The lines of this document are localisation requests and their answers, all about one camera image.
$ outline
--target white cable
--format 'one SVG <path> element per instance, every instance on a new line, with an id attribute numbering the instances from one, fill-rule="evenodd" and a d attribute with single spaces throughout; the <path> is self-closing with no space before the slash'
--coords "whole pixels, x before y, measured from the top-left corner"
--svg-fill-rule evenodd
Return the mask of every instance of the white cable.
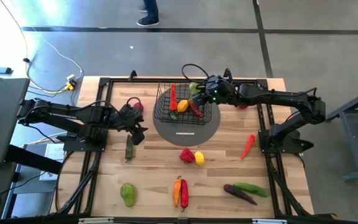
<path id="1" fill-rule="evenodd" d="M 51 134 L 51 135 L 49 135 L 48 137 L 54 137 L 54 136 L 56 136 L 56 135 L 66 134 L 66 133 L 67 133 L 67 132 L 64 131 L 64 132 L 60 132 L 60 133 L 56 133 L 56 134 Z M 29 143 L 27 143 L 27 144 L 38 144 L 38 143 L 47 142 L 47 141 L 50 141 L 50 140 L 44 137 L 44 138 L 42 138 L 42 139 L 39 139 L 38 141 L 29 142 Z"/>
<path id="2" fill-rule="evenodd" d="M 81 77 L 83 76 L 83 70 L 82 70 L 82 68 L 81 68 L 80 65 L 78 65 L 73 59 L 62 55 L 62 54 L 56 49 L 55 46 L 53 46 L 50 42 L 48 42 L 47 40 L 44 39 L 44 37 L 42 36 L 42 34 L 39 34 L 39 36 L 41 37 L 42 40 L 45 41 L 45 43 L 47 43 L 49 46 L 51 46 L 53 49 L 55 49 L 55 50 L 56 50 L 56 53 L 59 54 L 59 56 L 65 58 L 65 59 L 67 59 L 67 60 L 72 61 L 72 62 L 80 69 L 80 75 L 79 75 L 78 77 L 76 77 L 76 79 L 79 79 L 79 78 L 81 78 Z"/>
<path id="3" fill-rule="evenodd" d="M 27 41 L 26 41 L 26 39 L 25 39 L 23 30 L 21 29 L 19 23 L 16 21 L 15 17 L 12 15 L 12 13 L 10 12 L 10 10 L 6 7 L 5 3 L 4 3 L 2 0 L 0 0 L 0 2 L 1 2 L 2 5 L 5 7 L 6 11 L 9 13 L 9 15 L 12 17 L 13 21 L 16 23 L 17 27 L 19 28 L 19 30 L 20 30 L 20 32 L 21 32 L 21 34 L 22 34 L 22 36 L 23 36 L 23 40 L 24 40 L 24 44 L 25 44 L 25 58 L 29 58 L 29 50 L 28 50 L 28 47 L 27 47 Z M 11 1 L 11 5 L 13 6 L 13 8 L 16 9 L 16 7 L 15 7 L 15 5 L 12 3 L 12 1 Z M 81 76 L 84 75 L 84 72 L 83 72 L 83 69 L 81 68 L 81 66 L 79 66 L 73 59 L 68 58 L 68 57 L 62 55 L 51 43 L 47 42 L 47 41 L 44 39 L 44 37 L 42 37 L 42 35 L 40 35 L 40 36 L 41 36 L 42 40 L 44 40 L 49 46 L 53 47 L 53 49 L 56 50 L 56 52 L 59 54 L 59 56 L 65 58 L 65 59 L 67 59 L 67 60 L 72 61 L 78 68 L 80 68 L 80 75 L 79 75 L 78 77 L 76 77 L 77 79 L 78 79 L 78 78 L 81 78 Z M 42 88 L 41 86 L 38 86 L 38 85 L 30 78 L 30 76 L 29 76 L 29 74 L 28 74 L 28 71 L 27 71 L 27 70 L 28 70 L 28 69 L 27 69 L 27 63 L 28 63 L 28 62 L 25 62 L 25 74 L 27 75 L 27 78 L 30 80 L 31 84 L 33 84 L 36 88 L 38 88 L 39 90 L 42 90 L 42 91 L 44 91 L 44 92 L 46 92 L 46 93 L 49 93 L 49 94 L 57 94 L 57 93 L 63 93 L 64 91 L 67 91 L 66 89 L 60 90 L 60 91 L 48 91 L 48 90 Z"/>

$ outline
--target black shoe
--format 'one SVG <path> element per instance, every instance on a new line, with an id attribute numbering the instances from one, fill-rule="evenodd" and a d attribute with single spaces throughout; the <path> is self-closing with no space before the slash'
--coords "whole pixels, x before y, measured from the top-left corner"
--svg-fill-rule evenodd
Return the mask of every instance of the black shoe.
<path id="1" fill-rule="evenodd" d="M 160 23 L 159 20 L 150 19 L 148 16 L 146 16 L 143 19 L 139 19 L 137 21 L 137 25 L 139 25 L 141 27 L 154 26 L 154 25 L 158 25 L 159 23 Z"/>

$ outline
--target yellow connector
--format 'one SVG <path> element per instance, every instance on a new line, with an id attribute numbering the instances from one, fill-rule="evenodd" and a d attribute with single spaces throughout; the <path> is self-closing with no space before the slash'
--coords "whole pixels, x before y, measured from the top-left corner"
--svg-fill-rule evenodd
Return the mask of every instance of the yellow connector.
<path id="1" fill-rule="evenodd" d="M 66 82 L 65 90 L 74 90 L 75 84 L 71 84 L 70 82 Z"/>

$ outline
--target person's leg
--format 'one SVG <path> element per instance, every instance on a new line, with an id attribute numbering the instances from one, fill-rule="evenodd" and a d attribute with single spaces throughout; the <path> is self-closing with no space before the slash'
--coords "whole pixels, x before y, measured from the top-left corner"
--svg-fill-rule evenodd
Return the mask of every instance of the person's leg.
<path id="1" fill-rule="evenodd" d="M 159 23 L 158 7 L 156 0 L 143 0 L 144 6 L 147 10 L 147 16 L 137 21 L 139 26 L 152 26 Z"/>

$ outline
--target gray circular platform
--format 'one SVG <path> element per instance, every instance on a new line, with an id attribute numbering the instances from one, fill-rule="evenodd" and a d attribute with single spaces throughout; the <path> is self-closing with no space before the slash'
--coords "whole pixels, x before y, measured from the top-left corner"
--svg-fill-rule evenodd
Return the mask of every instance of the gray circular platform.
<path id="1" fill-rule="evenodd" d="M 211 121 L 205 125 L 161 122 L 153 116 L 155 129 L 162 138 L 174 145 L 186 147 L 208 141 L 218 130 L 220 122 L 221 112 L 215 103 L 211 105 Z"/>

